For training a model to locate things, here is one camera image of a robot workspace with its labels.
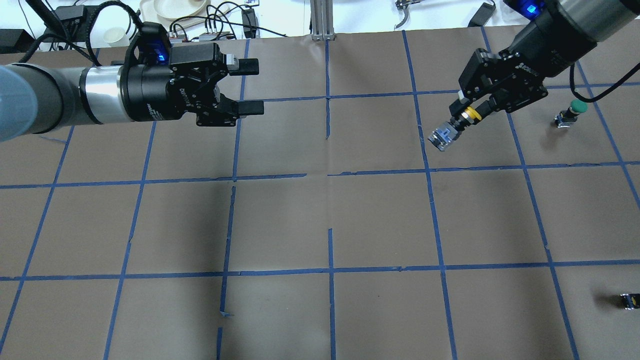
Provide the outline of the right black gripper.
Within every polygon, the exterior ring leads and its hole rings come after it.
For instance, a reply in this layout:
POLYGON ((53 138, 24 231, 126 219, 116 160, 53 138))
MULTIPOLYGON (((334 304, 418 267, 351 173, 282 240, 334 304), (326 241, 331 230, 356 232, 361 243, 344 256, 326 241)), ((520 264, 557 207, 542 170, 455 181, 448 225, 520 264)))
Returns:
POLYGON ((544 80, 575 62, 576 21, 567 10, 544 10, 500 52, 473 51, 458 78, 460 93, 450 115, 470 107, 471 123, 480 123, 493 113, 510 114, 546 97, 544 80))

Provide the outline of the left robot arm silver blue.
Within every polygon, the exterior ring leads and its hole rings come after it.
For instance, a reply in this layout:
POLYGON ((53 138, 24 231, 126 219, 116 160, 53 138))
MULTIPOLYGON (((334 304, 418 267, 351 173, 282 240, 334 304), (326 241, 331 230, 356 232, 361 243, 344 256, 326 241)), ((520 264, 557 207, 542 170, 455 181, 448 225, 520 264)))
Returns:
POLYGON ((179 120, 195 115, 204 127, 233 127, 262 116, 262 100, 233 100, 218 82, 255 76, 259 60, 223 53, 217 43, 143 51, 130 47, 122 64, 46 68, 1 67, 1 140, 67 126, 179 120))

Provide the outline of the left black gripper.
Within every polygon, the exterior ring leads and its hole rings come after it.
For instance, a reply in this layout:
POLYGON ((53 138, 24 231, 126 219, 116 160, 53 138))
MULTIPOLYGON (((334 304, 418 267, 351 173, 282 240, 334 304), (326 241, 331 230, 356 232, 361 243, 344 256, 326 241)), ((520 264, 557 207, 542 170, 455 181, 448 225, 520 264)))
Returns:
POLYGON ((225 54, 214 42, 147 55, 130 46, 120 70, 122 103, 134 122, 173 121, 192 113, 197 126, 234 127, 240 119, 265 114, 262 100, 233 100, 217 85, 226 76, 259 75, 259 60, 225 54))

